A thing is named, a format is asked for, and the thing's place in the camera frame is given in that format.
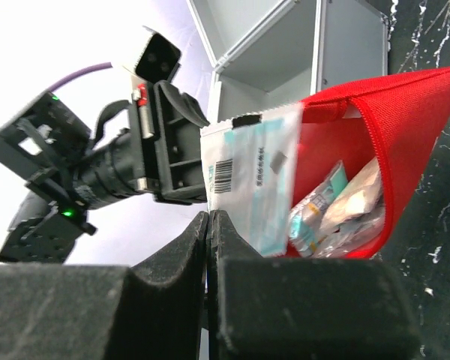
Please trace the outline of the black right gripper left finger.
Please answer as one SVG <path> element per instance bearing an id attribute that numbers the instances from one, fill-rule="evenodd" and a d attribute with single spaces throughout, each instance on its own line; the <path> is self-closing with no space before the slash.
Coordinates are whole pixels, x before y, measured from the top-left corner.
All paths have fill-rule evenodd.
<path id="1" fill-rule="evenodd" d="M 0 359 L 197 359 L 208 220 L 132 268 L 0 265 Z"/>

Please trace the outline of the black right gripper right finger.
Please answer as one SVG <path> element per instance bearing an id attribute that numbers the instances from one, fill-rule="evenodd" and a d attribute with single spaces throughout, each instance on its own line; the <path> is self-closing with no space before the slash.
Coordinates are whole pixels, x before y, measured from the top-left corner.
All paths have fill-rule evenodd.
<path id="1" fill-rule="evenodd" d="M 225 211 L 208 224 L 208 323 L 211 359 L 412 359 L 421 343 L 393 268 L 265 258 Z"/>

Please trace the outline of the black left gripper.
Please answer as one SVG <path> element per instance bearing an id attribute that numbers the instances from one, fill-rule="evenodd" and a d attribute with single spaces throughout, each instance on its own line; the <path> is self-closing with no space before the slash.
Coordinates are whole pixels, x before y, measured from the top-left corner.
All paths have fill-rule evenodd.
<path id="1" fill-rule="evenodd" d="M 89 209 L 151 194 L 157 203 L 206 202 L 200 131 L 209 125 L 198 101 L 161 80 L 136 87 L 100 113 L 73 189 Z"/>

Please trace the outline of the white blue bandage packet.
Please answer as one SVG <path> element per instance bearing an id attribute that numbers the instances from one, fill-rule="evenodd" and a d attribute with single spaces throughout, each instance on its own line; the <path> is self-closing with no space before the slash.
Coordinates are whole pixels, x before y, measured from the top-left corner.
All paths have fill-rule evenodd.
<path id="1" fill-rule="evenodd" d="M 208 210 L 225 211 L 264 257 L 284 254 L 302 104 L 252 112 L 200 131 Z"/>

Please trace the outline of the clear plastic medicine packet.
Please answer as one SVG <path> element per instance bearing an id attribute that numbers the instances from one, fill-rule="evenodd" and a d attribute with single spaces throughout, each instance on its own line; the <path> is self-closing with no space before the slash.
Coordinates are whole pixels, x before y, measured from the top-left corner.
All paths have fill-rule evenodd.
<path id="1" fill-rule="evenodd" d="M 386 209 L 378 160 L 352 179 L 338 161 L 289 213 L 288 240 L 301 257 L 342 257 L 378 236 Z"/>

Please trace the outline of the red first aid kit pouch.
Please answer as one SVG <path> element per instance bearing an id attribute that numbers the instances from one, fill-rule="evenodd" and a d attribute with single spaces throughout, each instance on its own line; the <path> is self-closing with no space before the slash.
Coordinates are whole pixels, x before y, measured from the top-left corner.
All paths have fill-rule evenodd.
<path id="1" fill-rule="evenodd" d="M 347 254 L 367 259 L 387 242 L 450 117 L 450 67 L 336 85 L 300 100 L 303 109 L 292 202 L 338 162 L 353 177 L 372 158 L 382 174 L 385 226 Z"/>

